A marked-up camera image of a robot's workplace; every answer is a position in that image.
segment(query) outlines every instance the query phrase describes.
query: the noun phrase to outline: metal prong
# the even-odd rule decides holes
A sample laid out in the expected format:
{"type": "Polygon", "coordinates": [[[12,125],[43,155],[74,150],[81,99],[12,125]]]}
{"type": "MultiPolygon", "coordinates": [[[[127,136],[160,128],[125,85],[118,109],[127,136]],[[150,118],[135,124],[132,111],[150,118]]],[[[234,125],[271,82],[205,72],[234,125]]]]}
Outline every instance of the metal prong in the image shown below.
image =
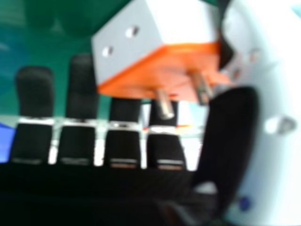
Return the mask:
{"type": "Polygon", "coordinates": [[[199,73],[190,74],[200,105],[207,105],[213,97],[213,91],[203,75],[199,73]]]}
{"type": "Polygon", "coordinates": [[[167,93],[162,89],[158,89],[156,90],[156,96],[159,117],[163,120],[172,119],[174,110],[167,93]]]}

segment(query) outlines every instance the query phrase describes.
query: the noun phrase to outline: orange surface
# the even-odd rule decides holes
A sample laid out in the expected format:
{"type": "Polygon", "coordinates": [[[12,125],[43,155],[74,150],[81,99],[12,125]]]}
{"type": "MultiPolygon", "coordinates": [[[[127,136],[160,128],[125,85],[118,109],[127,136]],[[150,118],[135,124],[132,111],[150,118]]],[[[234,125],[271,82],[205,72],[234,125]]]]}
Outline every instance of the orange surface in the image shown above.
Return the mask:
{"type": "Polygon", "coordinates": [[[197,102],[189,73],[202,73],[211,86],[229,83],[218,72],[220,45],[164,46],[98,86],[101,94],[119,98],[155,98],[163,89],[171,100],[197,102]]]}

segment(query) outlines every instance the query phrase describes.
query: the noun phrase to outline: orange base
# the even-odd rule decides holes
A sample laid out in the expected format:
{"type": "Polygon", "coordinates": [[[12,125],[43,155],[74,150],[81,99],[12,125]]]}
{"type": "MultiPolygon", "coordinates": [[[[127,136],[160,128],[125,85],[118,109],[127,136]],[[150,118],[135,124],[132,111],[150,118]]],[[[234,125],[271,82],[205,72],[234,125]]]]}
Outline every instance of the orange base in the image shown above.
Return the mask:
{"type": "Polygon", "coordinates": [[[101,94],[119,98],[155,98],[163,89],[171,100],[197,102],[189,73],[202,73],[211,86],[229,83],[218,72],[219,43],[164,46],[98,86],[101,94]]]}

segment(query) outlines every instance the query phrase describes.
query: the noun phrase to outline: white plastic casing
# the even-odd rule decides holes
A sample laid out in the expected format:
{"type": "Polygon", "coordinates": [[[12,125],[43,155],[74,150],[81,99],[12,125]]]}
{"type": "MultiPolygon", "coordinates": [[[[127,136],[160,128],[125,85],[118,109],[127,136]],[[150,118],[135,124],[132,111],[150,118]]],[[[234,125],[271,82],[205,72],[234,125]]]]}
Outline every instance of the white plastic casing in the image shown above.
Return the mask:
{"type": "Polygon", "coordinates": [[[239,226],[301,225],[301,20],[286,1],[233,0],[222,23],[236,52],[225,68],[260,101],[255,144],[226,218],[239,226]]]}
{"type": "Polygon", "coordinates": [[[92,37],[97,84],[162,46],[217,41],[218,15],[199,0],[131,1],[92,37]]]}

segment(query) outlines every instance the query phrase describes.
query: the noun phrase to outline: teal surface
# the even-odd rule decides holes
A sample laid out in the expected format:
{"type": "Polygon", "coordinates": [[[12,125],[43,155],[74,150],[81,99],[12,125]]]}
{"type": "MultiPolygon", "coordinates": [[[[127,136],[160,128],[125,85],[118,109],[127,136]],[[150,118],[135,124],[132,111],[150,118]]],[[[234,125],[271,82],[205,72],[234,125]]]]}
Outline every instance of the teal surface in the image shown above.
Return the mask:
{"type": "MultiPolygon", "coordinates": [[[[70,58],[90,53],[91,36],[129,1],[0,0],[0,114],[18,115],[19,68],[42,65],[55,74],[55,115],[63,116],[70,58]]],[[[109,105],[102,97],[99,118],[107,118],[109,105]]]]}

